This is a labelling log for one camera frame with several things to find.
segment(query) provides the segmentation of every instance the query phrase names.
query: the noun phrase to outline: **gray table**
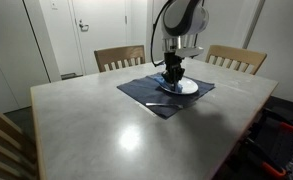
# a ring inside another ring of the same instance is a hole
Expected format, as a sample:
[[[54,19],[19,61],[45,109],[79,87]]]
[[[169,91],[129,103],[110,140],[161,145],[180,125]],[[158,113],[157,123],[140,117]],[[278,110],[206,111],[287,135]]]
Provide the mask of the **gray table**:
[[[145,64],[31,89],[43,179],[209,179],[277,82],[183,61],[186,76],[215,83],[168,120],[116,86],[163,71]]]

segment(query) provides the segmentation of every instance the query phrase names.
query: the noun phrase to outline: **door handle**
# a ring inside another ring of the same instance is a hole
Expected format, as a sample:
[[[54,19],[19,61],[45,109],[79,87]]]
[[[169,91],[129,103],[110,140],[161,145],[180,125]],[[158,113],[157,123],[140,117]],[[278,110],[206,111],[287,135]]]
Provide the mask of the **door handle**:
[[[83,24],[82,20],[79,20],[79,27],[81,31],[88,31],[89,25],[88,24]]]

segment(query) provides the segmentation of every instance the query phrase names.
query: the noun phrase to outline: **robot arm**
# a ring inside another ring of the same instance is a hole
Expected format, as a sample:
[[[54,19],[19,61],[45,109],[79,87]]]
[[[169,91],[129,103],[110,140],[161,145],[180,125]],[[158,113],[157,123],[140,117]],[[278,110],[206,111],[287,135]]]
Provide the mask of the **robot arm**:
[[[163,48],[166,70],[163,78],[174,91],[182,79],[185,69],[180,63],[185,57],[196,56],[203,52],[195,44],[183,42],[196,38],[208,23],[208,12],[201,6],[202,0],[169,0],[162,15]]]

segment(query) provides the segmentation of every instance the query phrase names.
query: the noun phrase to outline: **wooden chair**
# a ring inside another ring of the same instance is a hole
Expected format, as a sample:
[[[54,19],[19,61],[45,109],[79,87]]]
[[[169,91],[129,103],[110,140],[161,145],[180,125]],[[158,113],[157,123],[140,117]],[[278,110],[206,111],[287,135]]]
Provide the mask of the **wooden chair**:
[[[250,74],[255,75],[264,62],[267,54],[246,49],[211,45],[205,62],[210,63],[211,56],[214,56],[212,64],[219,66],[226,65],[226,68],[233,67],[236,71],[246,72],[250,65],[254,66]]]
[[[103,49],[94,51],[94,54],[99,72],[106,71],[105,65],[108,66],[109,70],[113,70],[113,64],[115,65],[115,69],[119,69],[119,62],[122,68],[126,67],[125,61],[128,66],[132,66],[133,64],[145,64],[143,45]]]
[[[0,114],[0,179],[38,179],[37,169],[34,141]]]

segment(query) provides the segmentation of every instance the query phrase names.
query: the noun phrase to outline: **cloth napkin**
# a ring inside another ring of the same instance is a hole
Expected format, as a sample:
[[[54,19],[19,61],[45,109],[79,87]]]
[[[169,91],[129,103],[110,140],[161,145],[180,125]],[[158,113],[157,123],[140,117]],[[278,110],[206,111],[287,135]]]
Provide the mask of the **cloth napkin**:
[[[146,106],[146,103],[189,105],[215,88],[214,84],[187,77],[198,85],[198,91],[189,95],[173,94],[160,87],[159,83],[155,80],[155,78],[160,76],[160,73],[157,73],[141,79],[135,79],[131,82],[119,85],[117,88],[144,106]],[[174,106],[149,106],[147,108],[163,119],[168,119],[180,110]]]

